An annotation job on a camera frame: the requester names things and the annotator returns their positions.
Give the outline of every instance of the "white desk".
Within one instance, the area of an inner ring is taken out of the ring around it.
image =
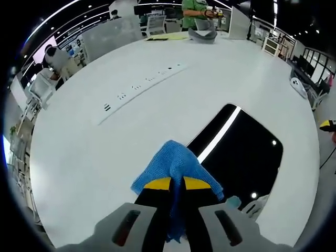
[[[100,97],[117,95],[167,64],[189,68],[93,125]],[[291,68],[246,40],[217,37],[138,41],[80,70],[38,115],[30,172],[41,221],[56,247],[79,243],[124,202],[162,144],[188,144],[227,103],[242,107],[283,144],[279,174],[257,219],[262,235],[293,246],[312,209],[319,177],[317,130],[309,102],[289,84]],[[170,243],[165,251],[186,251]]]

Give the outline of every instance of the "green shirt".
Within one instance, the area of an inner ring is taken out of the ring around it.
[[[182,10],[184,11],[187,9],[191,9],[193,11],[197,11],[197,10],[203,11],[206,9],[206,6],[207,6],[206,1],[203,1],[203,2],[205,3],[198,3],[196,0],[182,0]],[[183,28],[196,28],[195,18],[206,19],[206,17],[204,17],[203,15],[196,16],[196,17],[184,16],[182,27]]]

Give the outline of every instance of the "yellow object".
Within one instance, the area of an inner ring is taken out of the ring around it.
[[[148,39],[168,39],[168,40],[182,40],[189,38],[189,35],[187,34],[181,34],[181,33],[168,33],[168,34],[159,34],[159,35],[152,35]]]
[[[144,188],[154,189],[154,190],[169,190],[171,177],[164,177],[158,180],[153,180],[145,185]]]
[[[336,132],[336,120],[327,120],[320,125],[320,130]]]
[[[203,180],[198,180],[196,178],[192,177],[183,177],[185,181],[185,188],[187,190],[197,190],[197,189],[208,189],[211,188],[211,186],[204,182]]]

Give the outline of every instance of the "power strip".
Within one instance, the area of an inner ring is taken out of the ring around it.
[[[145,92],[146,90],[154,87],[160,82],[168,79],[169,77],[185,70],[188,66],[184,64],[174,64],[172,66],[166,67],[161,71],[156,72],[150,77],[133,84],[132,86],[126,87],[123,92],[117,95],[112,95],[111,99],[102,101],[93,113],[92,122],[94,125],[100,125],[105,121],[110,115],[115,113],[121,107],[132,101],[134,98]]]

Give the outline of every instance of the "paper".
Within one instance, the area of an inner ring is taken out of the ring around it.
[[[168,40],[181,40],[189,38],[188,34],[180,34],[180,33],[169,33],[169,34],[159,34],[159,35],[152,35],[148,39],[168,39]]]

